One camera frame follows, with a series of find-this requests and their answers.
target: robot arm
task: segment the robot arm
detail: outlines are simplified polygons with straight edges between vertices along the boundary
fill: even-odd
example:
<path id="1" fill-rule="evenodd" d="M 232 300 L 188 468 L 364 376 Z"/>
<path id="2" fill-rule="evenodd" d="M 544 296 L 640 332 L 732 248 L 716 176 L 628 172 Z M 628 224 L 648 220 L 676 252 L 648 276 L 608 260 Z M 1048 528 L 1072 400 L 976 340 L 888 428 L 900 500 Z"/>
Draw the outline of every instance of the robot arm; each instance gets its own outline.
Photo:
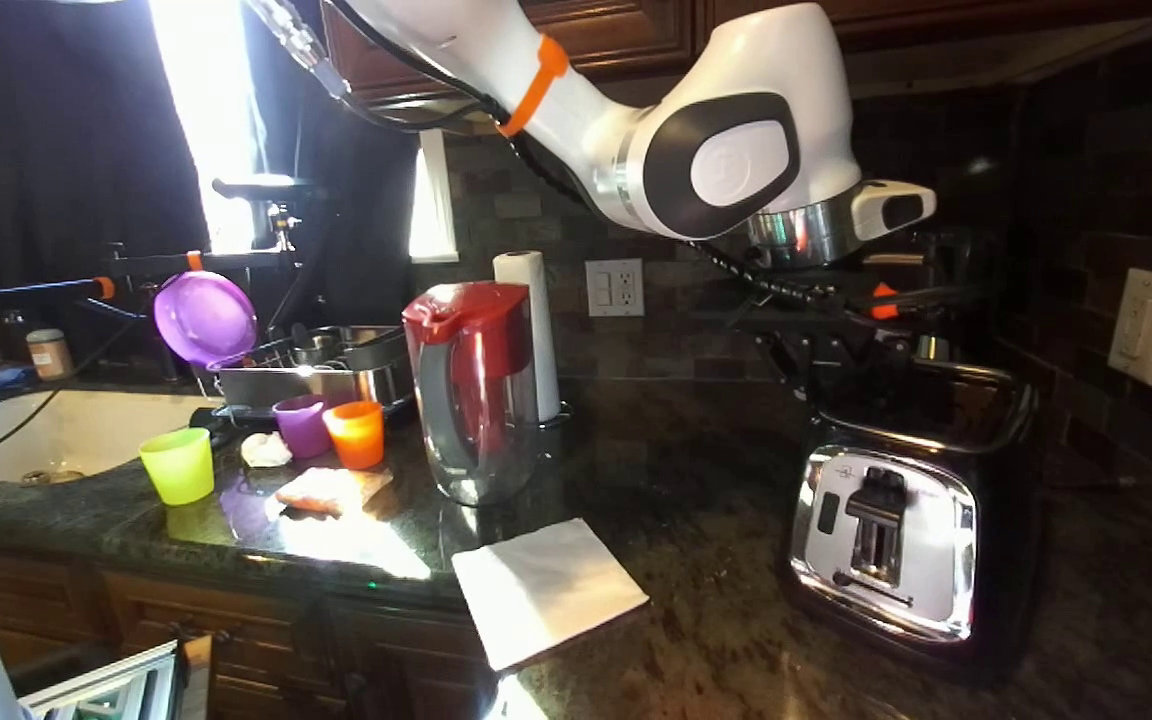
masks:
<path id="1" fill-rule="evenodd" d="M 328 52 L 288 44 L 288 0 L 248 0 L 332 96 L 348 80 Z M 784 4 L 720 24 L 692 72 L 656 104 L 628 108 L 580 76 L 532 28 L 520 0 L 332 0 L 360 32 L 416 56 L 508 112 L 500 132 L 544 144 L 588 204 L 620 228 L 716 240 L 756 216 L 844 200 L 856 240 L 888 236 L 884 192 L 864 192 L 852 160 L 852 104 L 840 44 L 816 4 Z"/>

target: dark granite countertop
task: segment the dark granite countertop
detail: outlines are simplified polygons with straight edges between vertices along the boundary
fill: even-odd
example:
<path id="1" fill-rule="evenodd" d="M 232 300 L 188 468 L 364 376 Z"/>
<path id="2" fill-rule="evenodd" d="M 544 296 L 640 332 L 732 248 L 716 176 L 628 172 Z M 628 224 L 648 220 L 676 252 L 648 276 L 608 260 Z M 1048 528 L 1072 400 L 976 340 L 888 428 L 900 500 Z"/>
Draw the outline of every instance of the dark granite countertop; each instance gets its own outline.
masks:
<path id="1" fill-rule="evenodd" d="M 0 484 L 0 548 L 448 608 L 452 552 L 584 516 L 652 600 L 516 668 L 552 716 L 1152 716 L 1152 516 L 1128 492 L 1040 492 L 1016 656 L 960 672 L 792 596 L 796 428 L 776 384 L 588 384 L 544 476 L 464 516 L 432 492 L 416 420 L 396 416 L 396 480 L 376 504 L 428 568 L 420 580 L 244 540 L 220 496 L 164 512 L 136 464 L 56 488 Z M 224 488 L 256 496 L 276 480 L 224 472 Z"/>

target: purple cup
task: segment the purple cup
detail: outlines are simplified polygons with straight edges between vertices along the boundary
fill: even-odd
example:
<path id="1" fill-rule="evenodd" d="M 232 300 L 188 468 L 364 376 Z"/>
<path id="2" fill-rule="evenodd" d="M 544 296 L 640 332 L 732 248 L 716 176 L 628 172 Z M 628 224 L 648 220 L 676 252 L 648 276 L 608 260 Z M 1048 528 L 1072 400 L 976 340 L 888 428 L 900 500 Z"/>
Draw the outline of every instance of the purple cup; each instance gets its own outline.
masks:
<path id="1" fill-rule="evenodd" d="M 328 400 L 320 396 L 288 396 L 272 404 L 272 416 L 296 464 L 308 464 L 328 452 L 324 412 L 328 412 Z"/>

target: window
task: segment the window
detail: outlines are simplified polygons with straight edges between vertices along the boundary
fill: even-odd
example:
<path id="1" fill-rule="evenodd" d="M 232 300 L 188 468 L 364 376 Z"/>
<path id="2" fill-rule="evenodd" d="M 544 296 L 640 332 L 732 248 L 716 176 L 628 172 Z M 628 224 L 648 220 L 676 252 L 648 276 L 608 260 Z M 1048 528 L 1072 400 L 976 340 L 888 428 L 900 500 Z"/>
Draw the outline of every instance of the window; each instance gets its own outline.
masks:
<path id="1" fill-rule="evenodd" d="M 452 224 L 444 132 L 420 132 L 412 184 L 416 184 L 412 224 L 408 224 L 412 264 L 456 264 L 460 252 L 456 252 L 456 224 Z"/>
<path id="2" fill-rule="evenodd" d="M 212 252 L 248 252 L 256 240 L 252 204 L 212 188 L 216 176 L 252 176 L 264 168 L 244 0 L 148 0 L 148 12 L 200 176 Z"/>

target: plate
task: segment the plate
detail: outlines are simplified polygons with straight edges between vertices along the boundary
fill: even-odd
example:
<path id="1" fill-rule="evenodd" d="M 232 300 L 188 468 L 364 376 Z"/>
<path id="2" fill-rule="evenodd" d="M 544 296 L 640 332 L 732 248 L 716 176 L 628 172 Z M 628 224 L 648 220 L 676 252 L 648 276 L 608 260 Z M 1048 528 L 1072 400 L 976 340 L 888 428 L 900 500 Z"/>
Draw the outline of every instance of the plate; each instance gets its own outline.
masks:
<path id="1" fill-rule="evenodd" d="M 208 372 L 256 352 L 256 308 L 244 288 L 216 272 L 180 272 L 152 300 L 164 344 Z"/>

